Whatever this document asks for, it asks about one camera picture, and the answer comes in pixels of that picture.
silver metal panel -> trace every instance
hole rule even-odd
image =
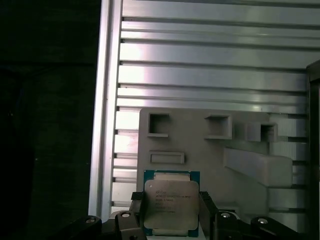
[[[112,184],[112,201],[129,202],[132,192],[136,191],[135,183],[114,182]]]
[[[139,113],[130,111],[117,111],[115,129],[121,130],[138,130]]]
[[[232,45],[254,45],[254,46],[277,46],[285,48],[319,48],[318,38],[303,39],[287,37],[261,37],[261,36],[234,36],[212,33],[163,33],[163,32],[139,32],[123,31],[121,38],[125,40],[148,40],[148,41],[170,41],[180,43],[210,43],[210,44],[232,44]]]
[[[114,153],[138,154],[138,134],[115,135]]]
[[[127,168],[136,168],[137,159],[131,158],[115,158],[113,161],[113,166],[116,167],[127,167]]]
[[[309,63],[317,61],[319,56],[320,51],[316,50],[303,52],[300,50],[151,43],[122,43],[120,46],[121,61],[224,65],[272,69],[304,70]]]
[[[320,32],[314,29],[298,28],[272,28],[240,25],[214,25],[214,24],[192,24],[192,23],[174,23],[171,22],[148,22],[148,21],[123,21],[122,30],[128,32],[143,33],[194,33],[201,34],[219,34],[235,37],[261,37],[261,38],[287,38],[292,39],[319,39]]]
[[[122,15],[245,24],[316,26],[319,23],[320,9],[124,0]]]
[[[109,1],[112,11],[102,8],[102,28],[113,31],[107,43],[112,51],[107,54],[107,33],[100,31],[90,214],[99,216],[97,202],[106,217],[110,206],[111,212],[129,209],[130,196],[121,190],[135,185],[143,107],[270,113],[280,140],[270,144],[270,153],[306,160],[307,144],[287,141],[308,136],[301,118],[307,91],[303,71],[320,56],[320,8],[307,4],[320,4],[318,0],[253,0],[247,5],[123,0],[122,23],[122,0],[103,1],[102,6]],[[112,29],[107,29],[108,13]],[[304,185],[305,166],[292,170],[293,184]],[[271,208],[303,208],[301,195],[289,190],[273,189]],[[288,199],[281,202],[279,196]],[[303,231],[303,214],[270,214]]]
[[[305,92],[306,75],[296,72],[217,67],[119,67],[121,84]]]
[[[305,232],[306,215],[304,213],[270,212],[269,217],[299,233]]]
[[[89,214],[101,217],[102,221],[109,218],[111,210],[122,3],[104,0],[101,10]]]
[[[307,137],[305,119],[283,118],[271,116],[270,122],[278,125],[278,135],[286,137]]]
[[[113,169],[113,177],[120,179],[136,179],[137,178],[137,170],[136,169],[128,169],[128,168],[114,168]]]
[[[291,158],[294,161],[305,161],[307,144],[302,142],[272,142],[270,154]]]
[[[93,134],[92,134],[92,153],[91,153],[91,170],[90,170],[90,189],[89,189],[89,206],[88,214],[93,216],[101,215],[101,206],[99,201],[101,198],[101,190],[99,186],[101,178],[100,166],[103,164],[103,143],[101,139],[104,137],[103,132],[103,116],[105,107],[105,70],[107,57],[107,37],[110,35],[108,23],[109,16],[109,0],[101,1],[101,19],[100,19],[100,35],[99,50],[96,73],[94,117],[93,117]]]
[[[106,221],[110,215],[111,196],[112,196],[112,172],[114,158],[114,142],[115,142],[115,122],[116,122],[116,98],[117,98],[117,80],[119,70],[120,55],[120,34],[122,23],[122,0],[112,1],[112,24],[110,31],[109,59],[107,72],[107,106],[106,106],[106,126],[104,135],[104,161],[103,161],[103,192],[101,202],[101,219]]]
[[[269,208],[303,209],[305,208],[305,190],[302,189],[269,189]]]
[[[231,111],[250,111],[263,113],[283,114],[305,114],[304,105],[270,105],[233,102],[212,102],[212,101],[184,101],[165,99],[139,99],[139,98],[118,98],[118,107],[158,107],[158,108],[181,108],[181,109],[215,109]]]
[[[252,93],[249,91],[232,91],[224,89],[170,89],[170,88],[118,88],[119,98],[169,99],[169,100],[203,100],[215,102],[252,102],[281,103],[283,105],[307,104],[305,96],[291,96],[272,93]]]
[[[294,165],[292,166],[292,183],[296,185],[306,185],[306,166]]]

square slot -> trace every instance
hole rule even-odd
[[[278,137],[278,126],[273,122],[250,122],[245,131],[245,140],[252,142],[276,142]]]
[[[170,117],[168,113],[149,113],[148,137],[169,137]]]
[[[230,115],[210,115],[205,119],[209,130],[205,139],[232,139],[232,117]]]
[[[261,142],[275,142],[277,137],[277,125],[275,123],[261,124],[260,140]]]

angled plastic block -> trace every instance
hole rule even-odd
[[[223,114],[211,114],[205,118],[209,133],[205,139],[232,139],[232,116]]]
[[[168,138],[170,117],[168,113],[149,113],[148,137]]]
[[[278,125],[274,122],[248,122],[245,124],[245,140],[251,142],[276,142]]]
[[[224,149],[223,164],[266,187],[291,187],[292,160],[231,148]]]

rectangular slot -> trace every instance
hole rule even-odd
[[[275,123],[261,124],[261,141],[275,142],[277,137],[277,125]]]
[[[278,125],[274,122],[250,122],[246,124],[245,139],[252,142],[276,142]]]
[[[210,115],[205,119],[209,129],[205,139],[232,139],[232,117],[230,115]]]
[[[153,164],[185,164],[183,152],[151,151],[149,154]]]
[[[169,137],[170,117],[168,113],[149,113],[148,137]]]

screw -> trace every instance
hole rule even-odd
[[[223,212],[223,213],[221,213],[221,216],[224,217],[224,218],[229,218],[230,214],[227,213],[227,212]]]
[[[96,221],[96,219],[95,219],[94,217],[92,217],[92,218],[89,218],[89,219],[85,220],[85,223],[86,223],[86,224],[92,224],[92,223],[94,223],[95,221]]]
[[[268,223],[268,221],[267,221],[266,219],[264,219],[264,218],[259,218],[259,219],[258,219],[258,222],[259,222],[260,224],[267,224],[267,223]]]
[[[127,218],[129,216],[130,216],[130,213],[127,213],[127,212],[124,212],[121,214],[121,217],[123,217],[123,218]]]

